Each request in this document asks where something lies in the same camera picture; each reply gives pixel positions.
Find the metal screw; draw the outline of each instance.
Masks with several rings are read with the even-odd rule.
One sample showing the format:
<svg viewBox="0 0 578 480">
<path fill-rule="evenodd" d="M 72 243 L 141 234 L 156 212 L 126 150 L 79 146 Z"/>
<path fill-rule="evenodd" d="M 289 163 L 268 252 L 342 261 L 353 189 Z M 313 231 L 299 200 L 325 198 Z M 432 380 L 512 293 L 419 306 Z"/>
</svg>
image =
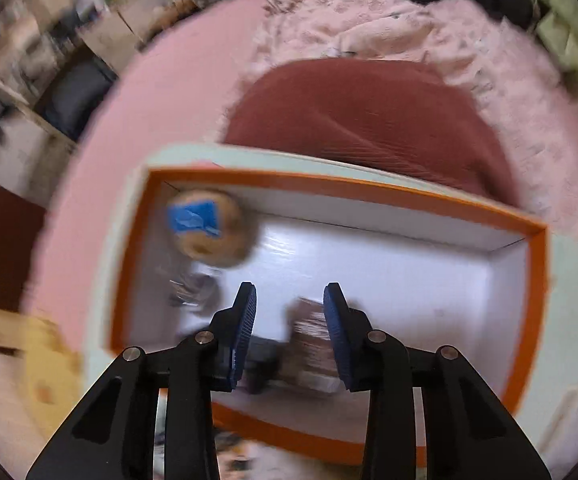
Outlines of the metal screw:
<svg viewBox="0 0 578 480">
<path fill-rule="evenodd" d="M 445 359 L 453 361 L 458 357 L 459 354 L 458 350 L 456 350 L 453 346 L 443 346 L 440 349 L 440 355 L 442 355 L 442 357 L 444 357 Z"/>
<path fill-rule="evenodd" d="M 213 333 L 208 330 L 202 330 L 195 335 L 195 342 L 205 345 L 213 341 Z"/>
<path fill-rule="evenodd" d="M 140 349 L 135 346 L 130 346 L 122 352 L 122 358 L 125 361 L 135 361 L 138 357 L 140 357 Z"/>
<path fill-rule="evenodd" d="M 367 339 L 372 343 L 383 343 L 387 339 L 387 335 L 382 330 L 371 330 L 367 334 Z"/>
</svg>

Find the orange edge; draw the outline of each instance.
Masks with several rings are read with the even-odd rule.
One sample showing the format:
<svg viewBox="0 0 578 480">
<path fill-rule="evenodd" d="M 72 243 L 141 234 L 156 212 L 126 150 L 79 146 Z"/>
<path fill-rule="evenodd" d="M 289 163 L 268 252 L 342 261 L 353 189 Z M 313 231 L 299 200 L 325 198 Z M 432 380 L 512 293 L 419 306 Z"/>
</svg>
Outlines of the orange edge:
<svg viewBox="0 0 578 480">
<path fill-rule="evenodd" d="M 138 204 L 118 277 L 110 331 L 110 348 L 115 354 L 124 349 L 125 314 L 131 290 L 131 278 L 140 255 L 140 238 L 149 219 L 148 212 L 164 182 L 185 182 L 205 186 L 250 186 L 291 190 L 350 200 L 375 202 L 421 210 L 441 216 L 460 218 L 491 227 L 519 232 L 529 238 L 528 294 L 525 322 L 502 402 L 514 413 L 520 405 L 534 363 L 543 326 L 546 275 L 546 226 L 533 219 L 493 205 L 478 204 L 452 196 L 350 178 L 282 173 L 277 171 L 234 170 L 229 168 L 159 168 L 149 171 Z M 237 431 L 244 438 L 260 440 L 271 446 L 310 456 L 325 462 L 358 465 L 362 463 L 364 444 L 343 442 L 300 433 L 275 426 L 221 404 L 213 403 L 213 421 L 217 426 Z M 426 464 L 425 447 L 416 448 L 416 464 Z"/>
</svg>

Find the blue label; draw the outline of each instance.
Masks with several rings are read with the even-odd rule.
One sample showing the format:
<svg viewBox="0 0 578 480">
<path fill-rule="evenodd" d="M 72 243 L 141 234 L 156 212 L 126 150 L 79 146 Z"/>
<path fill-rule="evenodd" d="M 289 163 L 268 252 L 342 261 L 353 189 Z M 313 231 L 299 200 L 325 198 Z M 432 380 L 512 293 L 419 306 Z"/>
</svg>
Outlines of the blue label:
<svg viewBox="0 0 578 480">
<path fill-rule="evenodd" d="M 169 226 L 175 233 L 203 231 L 216 238 L 220 236 L 214 202 L 195 202 L 170 206 L 167 214 Z"/>
</svg>

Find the pink blanket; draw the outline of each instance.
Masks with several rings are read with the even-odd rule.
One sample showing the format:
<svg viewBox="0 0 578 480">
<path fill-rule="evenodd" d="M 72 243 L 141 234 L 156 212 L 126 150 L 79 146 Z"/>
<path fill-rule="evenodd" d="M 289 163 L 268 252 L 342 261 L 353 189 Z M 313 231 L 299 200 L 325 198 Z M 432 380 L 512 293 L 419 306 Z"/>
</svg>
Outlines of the pink blanket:
<svg viewBox="0 0 578 480">
<path fill-rule="evenodd" d="M 521 208 L 578 238 L 578 108 L 547 53 L 472 0 L 267 0 L 240 92 L 274 66 L 354 56 L 432 64 L 494 128 Z"/>
</svg>

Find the round tan object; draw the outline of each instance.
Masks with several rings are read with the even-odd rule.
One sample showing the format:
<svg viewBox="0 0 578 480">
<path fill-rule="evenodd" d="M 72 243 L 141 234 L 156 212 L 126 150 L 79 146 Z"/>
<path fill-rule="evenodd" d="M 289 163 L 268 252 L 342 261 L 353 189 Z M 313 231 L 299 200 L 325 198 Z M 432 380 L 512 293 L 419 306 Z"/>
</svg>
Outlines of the round tan object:
<svg viewBox="0 0 578 480">
<path fill-rule="evenodd" d="M 176 233 L 178 248 L 187 256 L 215 267 L 239 264 L 252 245 L 252 226 L 240 205 L 230 196 L 209 190 L 181 193 L 169 202 L 169 207 L 212 202 L 215 206 L 218 236 L 204 230 Z"/>
</svg>

